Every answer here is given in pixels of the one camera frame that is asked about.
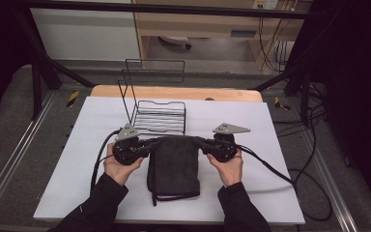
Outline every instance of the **black sleeve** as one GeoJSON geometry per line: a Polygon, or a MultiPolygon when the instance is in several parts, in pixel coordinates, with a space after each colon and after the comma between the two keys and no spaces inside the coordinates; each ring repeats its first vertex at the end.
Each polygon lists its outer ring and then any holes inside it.
{"type": "Polygon", "coordinates": [[[90,197],[49,232],[107,231],[116,218],[118,205],[127,193],[126,187],[119,186],[103,173],[90,197]]]}
{"type": "Polygon", "coordinates": [[[243,183],[223,187],[218,199],[224,211],[224,231],[271,231],[267,221],[251,203],[243,183]]]}

